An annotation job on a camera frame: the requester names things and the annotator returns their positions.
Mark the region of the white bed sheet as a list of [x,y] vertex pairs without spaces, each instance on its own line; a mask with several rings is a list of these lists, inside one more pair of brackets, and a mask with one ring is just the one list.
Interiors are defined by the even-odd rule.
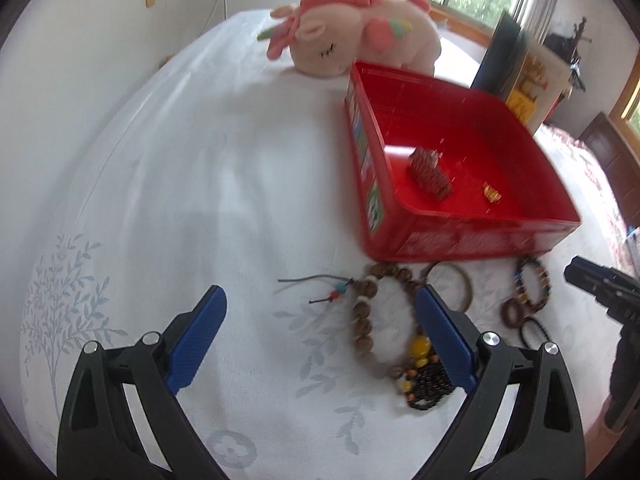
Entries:
[[[256,41],[268,24],[264,11],[242,13],[180,52],[100,133],[56,203],[21,326],[29,440],[49,467],[82,346],[134,344],[212,285],[228,313],[178,400],[233,479],[408,479],[463,402],[456,391],[420,413],[388,377],[412,325],[395,281],[373,301],[367,361],[352,346],[352,296],[323,302],[370,260],[348,81],[268,61]],[[620,328],[548,255],[539,317],[590,426]]]

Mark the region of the open standing book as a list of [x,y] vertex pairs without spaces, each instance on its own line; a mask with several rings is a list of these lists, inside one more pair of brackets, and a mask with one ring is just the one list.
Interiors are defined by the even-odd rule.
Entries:
[[570,93],[570,66],[502,12],[471,88],[501,100],[534,134]]

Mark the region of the red patterned hair clip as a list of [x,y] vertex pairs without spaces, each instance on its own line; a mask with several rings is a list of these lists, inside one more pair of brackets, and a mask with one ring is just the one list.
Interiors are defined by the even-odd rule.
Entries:
[[439,162],[439,152],[416,148],[409,156],[408,171],[421,188],[438,198],[446,198],[451,193],[451,184]]

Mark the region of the thin dark bangle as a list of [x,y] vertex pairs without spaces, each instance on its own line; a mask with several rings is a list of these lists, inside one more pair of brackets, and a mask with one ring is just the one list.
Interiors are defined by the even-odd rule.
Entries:
[[469,310],[473,300],[473,284],[469,273],[453,262],[436,261],[428,264],[422,271],[422,280],[426,284],[433,284],[434,280],[431,280],[430,276],[434,273],[434,270],[438,268],[454,271],[454,273],[460,278],[462,283],[462,299],[460,301],[460,306],[456,308],[456,311],[466,312]]

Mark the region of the small gold charm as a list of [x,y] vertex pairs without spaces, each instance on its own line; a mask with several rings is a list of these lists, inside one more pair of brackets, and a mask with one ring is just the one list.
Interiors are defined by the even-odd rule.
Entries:
[[499,203],[502,199],[501,193],[487,182],[483,184],[483,195],[490,204]]

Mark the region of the red tin box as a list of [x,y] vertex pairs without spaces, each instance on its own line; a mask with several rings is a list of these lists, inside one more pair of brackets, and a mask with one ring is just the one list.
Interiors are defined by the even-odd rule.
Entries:
[[[345,98],[361,245],[374,260],[427,262],[542,255],[580,225],[560,176],[494,96],[357,61]],[[446,198],[410,176],[416,148],[439,152]],[[502,199],[490,204],[487,182]]]

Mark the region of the coat rack with clothes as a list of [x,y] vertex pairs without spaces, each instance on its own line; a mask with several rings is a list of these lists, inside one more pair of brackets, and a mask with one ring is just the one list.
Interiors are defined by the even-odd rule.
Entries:
[[556,32],[548,34],[544,38],[544,46],[556,54],[570,68],[570,79],[568,80],[573,89],[585,92],[586,86],[582,81],[582,72],[580,71],[580,61],[582,57],[578,52],[578,46],[582,41],[591,42],[590,38],[584,36],[587,19],[582,20],[573,25],[572,36],[561,36]]

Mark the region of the pink unicorn plush toy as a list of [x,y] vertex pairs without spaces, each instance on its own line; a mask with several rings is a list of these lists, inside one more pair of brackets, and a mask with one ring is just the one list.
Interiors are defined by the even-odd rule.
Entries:
[[277,24],[257,39],[275,61],[288,51],[294,68],[317,78],[347,73],[363,60],[432,76],[442,54],[428,0],[299,0],[270,12]]

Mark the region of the pink floral bedspread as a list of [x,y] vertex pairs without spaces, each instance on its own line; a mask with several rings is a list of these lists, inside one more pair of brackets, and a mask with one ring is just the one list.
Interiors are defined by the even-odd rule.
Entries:
[[534,140],[560,176],[582,222],[546,259],[554,268],[561,269],[571,258],[582,256],[636,276],[626,245],[626,223],[592,151],[567,132],[553,127],[539,127]]

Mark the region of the dark wooden headboard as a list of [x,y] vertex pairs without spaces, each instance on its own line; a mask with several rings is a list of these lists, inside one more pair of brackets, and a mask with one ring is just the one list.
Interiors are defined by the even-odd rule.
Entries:
[[599,113],[579,136],[608,178],[627,226],[639,226],[639,161],[608,115]]

